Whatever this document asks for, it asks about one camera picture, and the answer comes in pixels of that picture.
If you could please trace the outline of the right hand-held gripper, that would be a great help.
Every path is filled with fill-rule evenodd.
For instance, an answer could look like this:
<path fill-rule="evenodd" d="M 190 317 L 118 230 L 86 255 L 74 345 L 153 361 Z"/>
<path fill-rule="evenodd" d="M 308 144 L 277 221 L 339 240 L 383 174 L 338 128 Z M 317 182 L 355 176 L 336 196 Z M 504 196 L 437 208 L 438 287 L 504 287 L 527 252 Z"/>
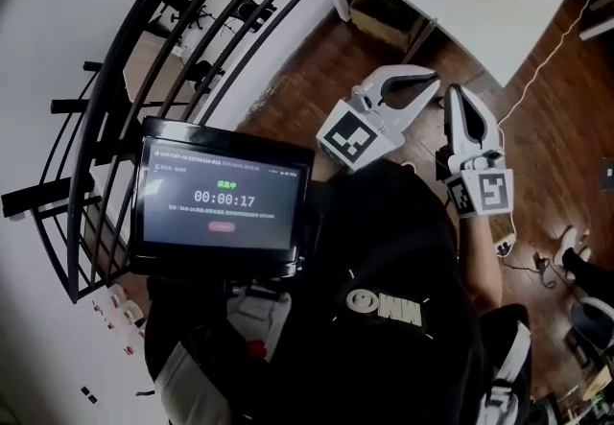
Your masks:
<path fill-rule="evenodd" d="M 450 84 L 444 96 L 444 131 L 453 154 L 465 157 L 445 179 L 449 197 L 461 219 L 513 211 L 513 171 L 506 167 L 497 119 L 468 88 Z"/>

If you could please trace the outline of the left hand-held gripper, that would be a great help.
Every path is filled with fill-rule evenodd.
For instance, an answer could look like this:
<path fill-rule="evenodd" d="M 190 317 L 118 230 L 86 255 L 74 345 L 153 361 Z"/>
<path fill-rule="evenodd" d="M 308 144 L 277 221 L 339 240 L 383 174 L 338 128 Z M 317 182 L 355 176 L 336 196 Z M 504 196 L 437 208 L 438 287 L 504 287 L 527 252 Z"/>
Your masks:
<path fill-rule="evenodd" d="M 405 144 L 405 130 L 440 88 L 430 68 L 381 66 L 339 100 L 317 133 L 319 147 L 348 173 L 365 168 Z"/>

